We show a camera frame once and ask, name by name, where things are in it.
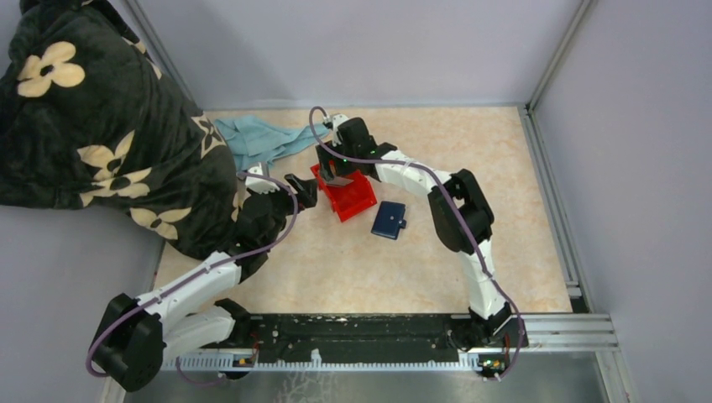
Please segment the red plastic bin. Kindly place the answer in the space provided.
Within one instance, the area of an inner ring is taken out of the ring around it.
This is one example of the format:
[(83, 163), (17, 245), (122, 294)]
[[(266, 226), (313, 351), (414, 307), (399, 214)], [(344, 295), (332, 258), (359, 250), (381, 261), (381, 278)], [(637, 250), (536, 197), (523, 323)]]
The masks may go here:
[(330, 186), (318, 173), (319, 164), (313, 165), (310, 170), (340, 222), (346, 222), (378, 203), (369, 179), (359, 171), (347, 176), (351, 180), (347, 185)]

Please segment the aluminium frame post right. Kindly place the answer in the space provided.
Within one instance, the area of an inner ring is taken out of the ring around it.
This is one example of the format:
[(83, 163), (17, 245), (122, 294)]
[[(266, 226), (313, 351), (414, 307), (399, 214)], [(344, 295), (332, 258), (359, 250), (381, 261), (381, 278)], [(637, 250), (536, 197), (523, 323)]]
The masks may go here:
[(563, 67), (568, 53), (570, 52), (573, 42), (576, 40), (581, 27), (585, 24), (586, 20), (589, 18), (589, 14), (597, 5), (596, 0), (582, 0), (578, 3), (578, 6), (569, 21), (567, 28), (563, 33), (557, 48), (552, 54), (542, 77), (538, 81), (530, 100), (526, 104), (526, 110), (533, 114), (537, 108), (542, 103), (543, 98), (546, 96), (549, 88), (553, 84), (558, 72)]

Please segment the cards stack in bin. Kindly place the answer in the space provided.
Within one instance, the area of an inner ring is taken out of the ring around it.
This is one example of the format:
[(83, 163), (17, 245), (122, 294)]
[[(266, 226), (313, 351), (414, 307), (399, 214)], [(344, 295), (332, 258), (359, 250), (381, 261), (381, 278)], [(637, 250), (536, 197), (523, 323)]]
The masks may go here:
[(331, 179), (326, 179), (325, 183), (331, 187), (345, 187), (353, 183), (353, 179), (345, 176), (335, 175)]

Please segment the aluminium frame post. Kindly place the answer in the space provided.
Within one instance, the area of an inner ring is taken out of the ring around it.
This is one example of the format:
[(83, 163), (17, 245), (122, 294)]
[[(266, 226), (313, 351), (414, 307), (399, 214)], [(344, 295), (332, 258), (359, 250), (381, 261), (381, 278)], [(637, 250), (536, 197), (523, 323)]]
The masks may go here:
[(581, 27), (585, 24), (586, 20), (589, 18), (589, 14), (597, 5), (596, 0), (582, 0), (578, 3), (578, 6), (569, 21), (567, 28), (563, 33), (557, 48), (552, 54), (542, 77), (538, 81), (530, 100), (526, 104), (526, 110), (533, 114), (537, 108), (542, 103), (543, 98), (546, 96), (549, 88), (553, 84), (558, 72), (563, 67), (568, 53), (570, 52), (573, 42), (576, 40)]
[(128, 0), (123, 1), (123, 3), (128, 9), (128, 12), (131, 14), (131, 17), (138, 25), (138, 30), (142, 33), (148, 47), (151, 49), (152, 55), (154, 55), (159, 64), (165, 68), (169, 76), (176, 82), (182, 92), (191, 101), (200, 106), (195, 94), (185, 80), (185, 77), (180, 73), (164, 40), (161, 38), (158, 29), (149, 18), (144, 6), (138, 0)]

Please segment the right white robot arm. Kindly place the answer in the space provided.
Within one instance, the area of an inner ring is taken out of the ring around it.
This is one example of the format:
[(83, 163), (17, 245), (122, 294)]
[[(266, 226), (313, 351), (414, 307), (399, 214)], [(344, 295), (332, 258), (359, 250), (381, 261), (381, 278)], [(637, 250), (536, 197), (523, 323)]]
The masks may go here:
[(377, 143), (362, 118), (325, 114), (332, 140), (320, 142), (317, 158), (328, 183), (356, 171), (427, 199), (440, 242), (461, 261), (469, 301), (469, 321), (452, 331), (458, 348), (521, 348), (526, 328), (521, 312), (495, 278), (492, 254), (494, 213), (474, 174), (434, 169), (389, 143)]

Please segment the aluminium frame post left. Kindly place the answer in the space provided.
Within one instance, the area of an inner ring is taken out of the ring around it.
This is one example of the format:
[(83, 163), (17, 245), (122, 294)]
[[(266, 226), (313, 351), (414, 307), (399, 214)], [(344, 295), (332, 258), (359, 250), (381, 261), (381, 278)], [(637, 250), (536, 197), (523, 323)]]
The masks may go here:
[(128, 9), (128, 12), (131, 14), (131, 17), (138, 25), (138, 30), (142, 33), (148, 47), (151, 49), (152, 55), (154, 55), (159, 64), (165, 68), (169, 76), (176, 82), (182, 92), (191, 101), (200, 106), (195, 94), (185, 80), (185, 77), (180, 73), (164, 40), (161, 38), (158, 29), (149, 18), (144, 6), (138, 0), (128, 0), (123, 1), (123, 3)]

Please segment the navy leather card holder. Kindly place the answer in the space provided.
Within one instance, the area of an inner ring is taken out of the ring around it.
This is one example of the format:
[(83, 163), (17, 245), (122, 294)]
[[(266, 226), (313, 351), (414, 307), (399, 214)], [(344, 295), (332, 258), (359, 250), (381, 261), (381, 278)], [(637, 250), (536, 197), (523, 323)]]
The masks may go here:
[(406, 228), (406, 205), (394, 201), (382, 201), (374, 219), (371, 233), (376, 236), (396, 240), (400, 231)]

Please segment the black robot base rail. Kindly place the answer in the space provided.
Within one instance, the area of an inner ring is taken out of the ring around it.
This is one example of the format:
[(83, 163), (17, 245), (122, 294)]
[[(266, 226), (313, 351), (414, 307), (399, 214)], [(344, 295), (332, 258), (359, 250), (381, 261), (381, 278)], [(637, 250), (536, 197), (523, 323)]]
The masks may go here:
[(494, 379), (516, 362), (529, 339), (522, 318), (493, 323), (466, 314), (248, 314), (226, 340), (209, 350), (238, 350), (246, 370), (465, 371)]

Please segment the light blue cloth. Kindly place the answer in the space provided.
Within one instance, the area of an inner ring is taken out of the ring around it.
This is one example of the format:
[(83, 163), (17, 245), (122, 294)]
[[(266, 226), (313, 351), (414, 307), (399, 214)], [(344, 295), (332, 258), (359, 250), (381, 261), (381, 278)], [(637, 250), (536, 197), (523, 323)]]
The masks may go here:
[(257, 163), (271, 165), (317, 144), (309, 125), (285, 128), (254, 115), (219, 118), (213, 123), (226, 140), (237, 170), (247, 170)]

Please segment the black floral fleece blanket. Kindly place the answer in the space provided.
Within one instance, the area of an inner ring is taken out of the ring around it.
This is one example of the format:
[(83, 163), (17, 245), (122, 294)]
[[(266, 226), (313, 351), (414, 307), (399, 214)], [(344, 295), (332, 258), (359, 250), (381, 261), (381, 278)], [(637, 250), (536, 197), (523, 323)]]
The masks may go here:
[(238, 170), (107, 1), (22, 1), (1, 79), (1, 203), (106, 207), (204, 260), (236, 242)]

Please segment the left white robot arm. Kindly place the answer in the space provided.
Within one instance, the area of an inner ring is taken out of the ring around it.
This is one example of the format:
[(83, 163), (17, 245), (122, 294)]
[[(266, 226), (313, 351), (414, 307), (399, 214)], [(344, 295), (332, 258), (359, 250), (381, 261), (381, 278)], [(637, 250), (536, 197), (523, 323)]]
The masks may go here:
[(288, 174), (282, 181), (243, 171), (238, 178), (248, 195), (238, 209), (238, 240), (210, 253), (194, 269), (157, 290), (112, 298), (85, 358), (89, 374), (110, 378), (127, 392), (144, 388), (168, 361), (211, 344), (245, 345), (250, 315), (223, 299), (199, 307), (246, 281), (267, 261), (269, 252), (291, 232), (296, 216), (318, 200), (318, 182)]

